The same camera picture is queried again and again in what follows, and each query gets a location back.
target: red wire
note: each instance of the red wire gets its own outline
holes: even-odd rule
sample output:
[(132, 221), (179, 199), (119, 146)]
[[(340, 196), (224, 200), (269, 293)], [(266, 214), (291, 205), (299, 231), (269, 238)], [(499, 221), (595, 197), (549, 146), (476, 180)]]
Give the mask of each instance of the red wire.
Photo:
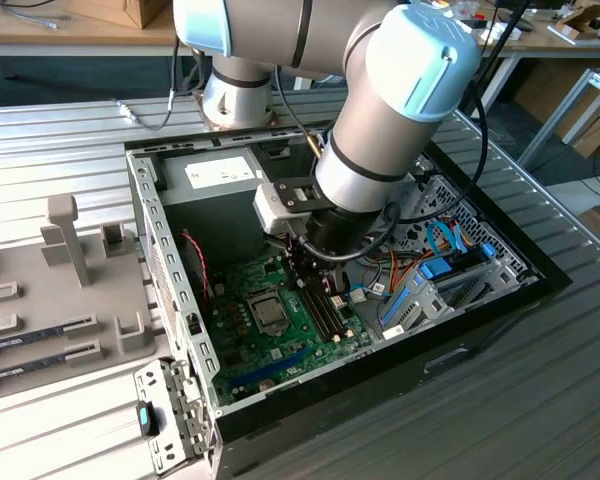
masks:
[(207, 292), (207, 287), (209, 285), (209, 279), (207, 278), (207, 263), (204, 260), (204, 255), (202, 254), (202, 249), (198, 246), (198, 243), (186, 232), (182, 232), (181, 234), (184, 238), (186, 238), (196, 249), (198, 252), (198, 258), (200, 259), (200, 263), (202, 264), (202, 277), (204, 278), (204, 301), (205, 303), (209, 303), (209, 294)]

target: blue tab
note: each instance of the blue tab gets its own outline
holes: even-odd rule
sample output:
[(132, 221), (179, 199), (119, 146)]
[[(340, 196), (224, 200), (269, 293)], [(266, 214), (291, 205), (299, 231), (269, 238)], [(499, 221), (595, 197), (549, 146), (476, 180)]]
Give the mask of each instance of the blue tab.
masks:
[(453, 227), (453, 234), (456, 239), (456, 246), (458, 247), (458, 250), (460, 250), (462, 253), (467, 253), (467, 247), (464, 246), (464, 241), (462, 240), (462, 231), (460, 230), (460, 225)]
[(146, 408), (140, 409), (140, 423), (142, 425), (146, 425), (147, 423), (149, 423), (149, 414), (147, 413)]
[(483, 243), (480, 245), (482, 252), (489, 258), (493, 258), (496, 256), (496, 249), (490, 243)]
[(405, 288), (404, 290), (402, 290), (402, 292), (400, 292), (400, 295), (398, 296), (396, 301), (393, 302), (393, 305), (391, 305), (391, 308), (389, 309), (387, 314), (384, 317), (382, 317), (382, 325), (387, 326), (387, 324), (391, 321), (391, 318), (393, 318), (393, 316), (395, 315), (396, 310), (400, 307), (400, 305), (402, 305), (402, 302), (404, 302), (405, 298), (407, 298), (410, 293), (411, 291), (408, 288)]
[(424, 262), (420, 266), (420, 271), (427, 280), (439, 277), (451, 271), (451, 267), (444, 258), (434, 258), (428, 262)]

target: expansion slot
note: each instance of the expansion slot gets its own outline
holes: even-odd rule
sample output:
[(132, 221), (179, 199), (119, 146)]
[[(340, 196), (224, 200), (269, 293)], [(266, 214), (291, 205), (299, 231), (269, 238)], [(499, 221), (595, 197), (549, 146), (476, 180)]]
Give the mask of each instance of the expansion slot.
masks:
[(39, 358), (30, 362), (13, 365), (11, 367), (0, 368), (0, 380), (9, 377), (24, 375), (26, 373), (43, 370), (57, 365), (81, 365), (94, 359), (102, 358), (103, 351), (100, 349), (100, 342), (97, 340), (73, 345), (64, 349), (62, 353)]
[(8, 348), (21, 347), (30, 343), (46, 340), (47, 338), (67, 335), (70, 338), (78, 334), (92, 333), (99, 329), (95, 315), (70, 320), (52, 327), (42, 328), (33, 332), (19, 333), (0, 338), (0, 351)]
[(344, 335), (346, 329), (324, 295), (301, 290), (300, 297), (309, 309), (318, 332), (325, 342), (331, 341), (335, 335)]

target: white label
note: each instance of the white label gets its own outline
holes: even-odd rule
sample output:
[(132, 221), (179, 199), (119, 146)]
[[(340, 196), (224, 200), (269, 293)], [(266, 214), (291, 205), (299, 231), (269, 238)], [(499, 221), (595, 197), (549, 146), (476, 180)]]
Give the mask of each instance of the white label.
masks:
[(213, 187), (255, 178), (244, 157), (190, 163), (184, 171), (193, 188)]
[(24, 372), (24, 368), (16, 368), (15, 370), (9, 370), (8, 372), (0, 373), (0, 378), (11, 377), (13, 375), (20, 375)]
[(361, 288), (351, 290), (351, 292), (349, 292), (349, 298), (351, 298), (353, 303), (361, 303), (367, 299), (366, 295), (364, 294), (364, 290)]
[(382, 336), (385, 340), (389, 340), (390, 338), (397, 337), (401, 333), (404, 333), (404, 328), (402, 328), (401, 325), (396, 325), (395, 327), (382, 332)]
[(19, 343), (22, 343), (22, 339), (14, 338), (13, 340), (7, 340), (6, 342), (0, 343), (0, 348), (8, 347), (10, 345), (18, 345)]

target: light blue joint cap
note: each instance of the light blue joint cap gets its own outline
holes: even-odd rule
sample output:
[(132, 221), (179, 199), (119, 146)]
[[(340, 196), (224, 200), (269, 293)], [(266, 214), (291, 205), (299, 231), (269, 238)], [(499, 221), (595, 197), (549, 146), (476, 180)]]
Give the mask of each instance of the light blue joint cap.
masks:
[(399, 114), (441, 121), (460, 103), (480, 63), (475, 39), (426, 4), (399, 5), (367, 47), (374, 91)]
[(224, 0), (174, 0), (173, 20), (178, 37), (185, 45), (231, 56)]

